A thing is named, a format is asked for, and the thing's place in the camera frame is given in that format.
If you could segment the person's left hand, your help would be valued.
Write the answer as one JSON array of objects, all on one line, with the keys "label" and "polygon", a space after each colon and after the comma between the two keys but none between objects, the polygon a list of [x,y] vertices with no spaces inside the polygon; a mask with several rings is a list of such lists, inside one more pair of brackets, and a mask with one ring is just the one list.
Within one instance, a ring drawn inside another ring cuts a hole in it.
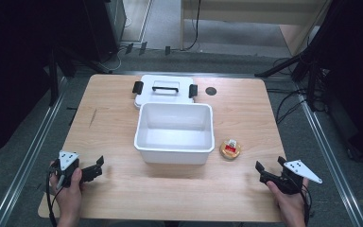
[{"label": "person's left hand", "polygon": [[81,189],[80,180],[82,171],[78,167],[72,175],[72,182],[68,188],[62,189],[57,196],[57,202],[60,208],[60,218],[78,218],[80,217],[81,209]]}]

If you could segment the dark curtain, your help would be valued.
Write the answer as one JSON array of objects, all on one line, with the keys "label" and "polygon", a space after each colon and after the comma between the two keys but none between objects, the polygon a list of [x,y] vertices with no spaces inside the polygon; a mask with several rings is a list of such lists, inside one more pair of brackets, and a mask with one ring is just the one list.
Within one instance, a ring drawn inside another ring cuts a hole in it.
[{"label": "dark curtain", "polygon": [[332,0],[311,44],[331,115],[352,159],[363,161],[363,0]]},{"label": "dark curtain", "polygon": [[70,0],[0,0],[0,148],[53,85],[44,68]]}]

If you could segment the black metal stand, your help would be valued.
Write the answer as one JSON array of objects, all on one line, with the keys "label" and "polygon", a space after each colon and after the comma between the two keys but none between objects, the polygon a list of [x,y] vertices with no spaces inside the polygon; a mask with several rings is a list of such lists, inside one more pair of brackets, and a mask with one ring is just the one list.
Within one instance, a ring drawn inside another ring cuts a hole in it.
[{"label": "black metal stand", "polygon": [[59,99],[58,69],[60,69],[66,77],[72,77],[75,74],[75,69],[71,60],[81,62],[98,74],[108,74],[107,70],[104,70],[101,66],[97,66],[92,61],[82,57],[71,48],[53,45],[50,50],[48,64],[50,78],[50,106],[53,106]]}]

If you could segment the person's right hand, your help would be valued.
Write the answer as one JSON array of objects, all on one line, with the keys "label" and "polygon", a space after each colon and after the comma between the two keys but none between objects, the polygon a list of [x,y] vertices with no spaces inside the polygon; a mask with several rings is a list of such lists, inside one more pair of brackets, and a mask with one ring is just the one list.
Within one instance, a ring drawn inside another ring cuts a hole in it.
[{"label": "person's right hand", "polygon": [[267,187],[273,194],[275,205],[279,208],[281,220],[285,225],[293,222],[305,223],[304,201],[301,194],[284,194],[274,182],[267,182]]}]

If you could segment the light wooden desk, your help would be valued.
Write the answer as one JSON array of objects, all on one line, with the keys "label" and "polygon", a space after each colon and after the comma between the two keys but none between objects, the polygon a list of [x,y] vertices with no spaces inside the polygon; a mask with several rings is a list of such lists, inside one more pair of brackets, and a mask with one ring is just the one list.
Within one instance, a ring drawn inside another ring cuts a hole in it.
[{"label": "light wooden desk", "polygon": [[184,21],[201,20],[275,24],[292,56],[299,54],[315,26],[320,26],[332,0],[181,0],[180,49]]}]

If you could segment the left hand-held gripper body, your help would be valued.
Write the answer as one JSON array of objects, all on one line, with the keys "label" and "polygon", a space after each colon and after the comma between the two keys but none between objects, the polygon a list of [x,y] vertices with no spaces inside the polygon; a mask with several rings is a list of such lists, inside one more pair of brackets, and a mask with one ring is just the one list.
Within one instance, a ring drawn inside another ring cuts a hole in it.
[{"label": "left hand-held gripper body", "polygon": [[57,178],[56,188],[68,188],[72,182],[72,175],[79,165],[79,154],[76,152],[63,151],[50,167],[50,173]]}]

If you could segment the white lid with black clips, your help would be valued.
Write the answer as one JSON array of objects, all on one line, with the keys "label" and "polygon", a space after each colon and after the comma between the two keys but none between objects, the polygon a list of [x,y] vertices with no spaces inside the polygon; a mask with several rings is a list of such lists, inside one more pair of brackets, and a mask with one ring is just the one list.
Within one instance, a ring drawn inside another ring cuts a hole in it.
[{"label": "white lid with black clips", "polygon": [[132,92],[135,94],[134,105],[139,109],[150,102],[193,103],[198,86],[192,78],[143,75],[134,82]]}]

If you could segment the small toy cake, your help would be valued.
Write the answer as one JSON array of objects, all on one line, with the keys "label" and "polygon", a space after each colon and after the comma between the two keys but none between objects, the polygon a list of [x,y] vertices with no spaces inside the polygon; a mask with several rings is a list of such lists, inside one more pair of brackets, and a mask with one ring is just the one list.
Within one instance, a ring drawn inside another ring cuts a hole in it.
[{"label": "small toy cake", "polygon": [[234,160],[240,155],[241,146],[236,140],[227,139],[222,142],[219,152],[225,159]]}]

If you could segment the black cabinet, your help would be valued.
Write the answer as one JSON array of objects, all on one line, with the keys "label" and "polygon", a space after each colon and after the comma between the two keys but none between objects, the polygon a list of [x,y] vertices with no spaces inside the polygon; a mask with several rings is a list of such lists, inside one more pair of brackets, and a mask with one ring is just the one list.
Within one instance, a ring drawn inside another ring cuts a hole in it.
[{"label": "black cabinet", "polygon": [[118,52],[126,12],[123,0],[83,0],[93,37],[95,60],[103,62]]}]

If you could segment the black tripod stand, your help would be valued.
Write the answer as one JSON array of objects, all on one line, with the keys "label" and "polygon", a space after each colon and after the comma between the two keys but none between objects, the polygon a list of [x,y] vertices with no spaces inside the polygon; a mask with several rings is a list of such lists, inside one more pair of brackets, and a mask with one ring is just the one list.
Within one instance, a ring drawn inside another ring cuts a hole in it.
[{"label": "black tripod stand", "polygon": [[296,56],[284,61],[271,69],[263,73],[255,74],[257,78],[268,78],[277,72],[287,68],[292,64],[296,64],[291,78],[294,82],[302,81],[305,77],[308,77],[307,81],[307,105],[311,111],[315,111],[315,90],[316,90],[316,78],[320,72],[319,58],[320,58],[320,46],[322,44],[324,34],[321,30],[315,35],[311,43]]}]

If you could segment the aluminium floor rail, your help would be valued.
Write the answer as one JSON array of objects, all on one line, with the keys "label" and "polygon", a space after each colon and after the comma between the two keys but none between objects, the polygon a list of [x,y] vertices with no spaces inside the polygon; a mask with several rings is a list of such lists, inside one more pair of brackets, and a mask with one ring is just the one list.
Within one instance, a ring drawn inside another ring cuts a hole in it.
[{"label": "aluminium floor rail", "polygon": [[328,166],[328,170],[333,178],[337,192],[343,202],[351,223],[354,227],[363,227],[363,212],[350,184],[348,183],[340,167],[340,164],[337,161],[334,150],[332,149],[324,133],[317,114],[310,109],[308,104],[303,104],[302,108],[320,146],[322,156],[326,165]]},{"label": "aluminium floor rail", "polygon": [[22,163],[20,164],[11,184],[9,185],[9,189],[5,193],[4,198],[0,203],[0,227],[6,226],[11,212],[21,195],[21,192],[26,184],[26,180],[41,151],[46,135],[49,133],[54,119],[60,109],[63,97],[68,86],[68,81],[69,79],[67,79],[66,77],[63,77],[60,80],[58,99],[48,108],[43,118],[43,122],[38,128]]}]

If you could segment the white plastic storage box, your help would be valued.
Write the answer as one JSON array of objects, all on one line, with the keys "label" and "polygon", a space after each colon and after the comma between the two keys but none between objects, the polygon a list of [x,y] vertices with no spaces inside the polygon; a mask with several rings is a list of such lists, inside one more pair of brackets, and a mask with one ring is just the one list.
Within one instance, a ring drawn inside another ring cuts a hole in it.
[{"label": "white plastic storage box", "polygon": [[213,109],[202,103],[145,103],[134,147],[146,163],[204,165],[215,148]]}]

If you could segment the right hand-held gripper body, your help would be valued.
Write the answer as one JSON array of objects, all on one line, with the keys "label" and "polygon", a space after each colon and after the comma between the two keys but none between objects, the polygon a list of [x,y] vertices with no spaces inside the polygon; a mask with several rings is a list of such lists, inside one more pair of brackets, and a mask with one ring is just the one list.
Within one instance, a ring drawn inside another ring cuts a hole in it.
[{"label": "right hand-held gripper body", "polygon": [[322,179],[315,174],[303,161],[286,161],[285,167],[288,169],[286,176],[277,176],[275,182],[280,191],[284,194],[293,195],[300,193],[303,188],[303,179],[315,183],[322,183]]}]

